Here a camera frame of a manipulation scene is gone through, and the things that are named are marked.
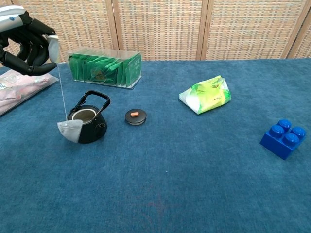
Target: table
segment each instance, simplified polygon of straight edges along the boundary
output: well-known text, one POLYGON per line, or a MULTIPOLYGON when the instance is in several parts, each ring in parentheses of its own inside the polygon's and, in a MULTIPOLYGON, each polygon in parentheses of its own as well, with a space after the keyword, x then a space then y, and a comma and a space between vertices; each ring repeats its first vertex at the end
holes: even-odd
POLYGON ((310 135, 286 161, 259 144, 282 118, 310 134, 311 59, 143 62, 134 90, 59 67, 67 113, 88 90, 111 98, 107 132, 86 145, 60 134, 59 82, 0 117, 0 232, 311 231, 310 135), (217 75, 231 102, 197 115, 178 100, 217 75), (125 122, 132 108, 143 125, 125 122))

